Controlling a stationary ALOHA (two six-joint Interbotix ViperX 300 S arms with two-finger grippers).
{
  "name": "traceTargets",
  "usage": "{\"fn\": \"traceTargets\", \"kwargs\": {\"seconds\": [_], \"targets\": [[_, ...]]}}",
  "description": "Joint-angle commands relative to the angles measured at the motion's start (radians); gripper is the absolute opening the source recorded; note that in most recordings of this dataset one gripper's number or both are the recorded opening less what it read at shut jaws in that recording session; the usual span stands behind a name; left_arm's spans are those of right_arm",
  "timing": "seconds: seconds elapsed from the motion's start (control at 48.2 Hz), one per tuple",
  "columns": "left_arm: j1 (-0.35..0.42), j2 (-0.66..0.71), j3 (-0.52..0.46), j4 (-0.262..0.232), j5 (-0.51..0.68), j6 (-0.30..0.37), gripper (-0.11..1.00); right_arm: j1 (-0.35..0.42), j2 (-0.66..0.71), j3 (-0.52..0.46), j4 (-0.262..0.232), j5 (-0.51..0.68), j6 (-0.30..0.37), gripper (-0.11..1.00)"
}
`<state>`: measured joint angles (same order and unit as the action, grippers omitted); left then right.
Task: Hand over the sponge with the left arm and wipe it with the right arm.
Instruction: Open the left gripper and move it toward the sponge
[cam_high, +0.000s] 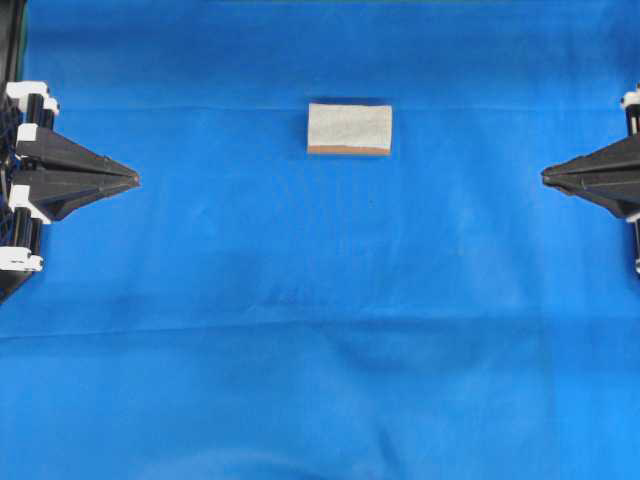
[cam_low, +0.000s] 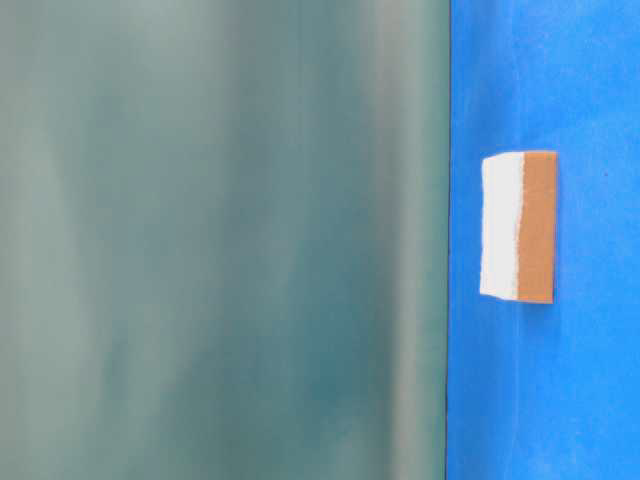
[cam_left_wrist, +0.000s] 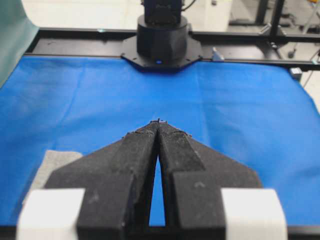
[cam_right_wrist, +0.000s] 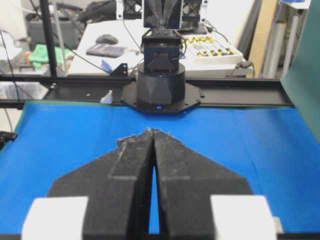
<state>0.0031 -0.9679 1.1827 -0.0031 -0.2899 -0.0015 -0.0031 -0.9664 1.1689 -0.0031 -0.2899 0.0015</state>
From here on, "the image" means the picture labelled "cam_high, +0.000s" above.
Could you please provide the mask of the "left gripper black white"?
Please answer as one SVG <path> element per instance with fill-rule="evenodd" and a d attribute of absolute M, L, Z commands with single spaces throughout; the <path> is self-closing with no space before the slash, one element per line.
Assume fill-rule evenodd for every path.
<path fill-rule="evenodd" d="M 44 225 L 138 187 L 139 175 L 46 128 L 59 114 L 59 103 L 47 83 L 8 82 L 5 96 L 22 121 L 13 128 L 13 146 L 9 150 L 10 158 L 18 165 L 11 169 L 6 205 L 12 213 L 12 226 L 8 244 L 1 248 L 1 269 L 39 272 L 44 263 L 39 250 Z M 26 171 L 27 158 L 46 167 L 77 172 Z"/>

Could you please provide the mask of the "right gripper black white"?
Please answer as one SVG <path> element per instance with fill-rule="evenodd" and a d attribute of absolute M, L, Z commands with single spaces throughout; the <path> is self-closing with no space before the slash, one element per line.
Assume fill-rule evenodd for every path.
<path fill-rule="evenodd" d="M 587 155 L 545 168 L 542 182 L 566 195 L 577 196 L 607 209 L 617 218 L 633 226 L 635 239 L 635 271 L 639 273 L 639 183 L 588 182 L 574 174 L 615 172 L 639 168 L 639 85 L 624 94 L 621 108 L 625 112 L 628 137 Z"/>

